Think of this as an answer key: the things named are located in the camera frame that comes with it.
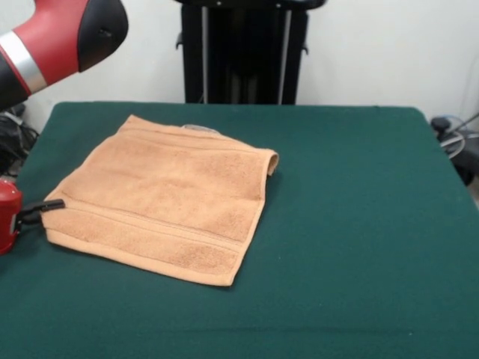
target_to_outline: table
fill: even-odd
[[[129,114],[281,155],[231,288],[55,247],[0,257],[0,358],[479,358],[479,217],[412,108],[62,103],[20,175],[42,200]]]

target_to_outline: red robot arm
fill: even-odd
[[[0,37],[0,109],[110,56],[128,32],[120,0],[35,0],[25,24]]]

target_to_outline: silver band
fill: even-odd
[[[208,103],[208,8],[201,9],[201,29],[203,38],[203,103]]]
[[[48,86],[30,52],[13,31],[0,37],[0,46],[15,65],[31,93],[38,92]]]
[[[284,81],[286,79],[287,50],[290,46],[291,10],[286,11],[283,34],[283,53],[281,55],[281,78],[279,79],[278,104],[283,103]]]

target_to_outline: black equipment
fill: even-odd
[[[307,11],[326,0],[177,0],[186,102],[296,103]]]
[[[466,128],[467,124],[478,118],[479,114],[454,128],[451,128],[452,123],[446,117],[435,117],[431,121],[441,146],[465,185],[470,185],[479,176],[479,133]]]

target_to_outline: folded towel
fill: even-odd
[[[48,240],[192,282],[230,286],[265,203],[272,150],[131,116],[47,197]]]

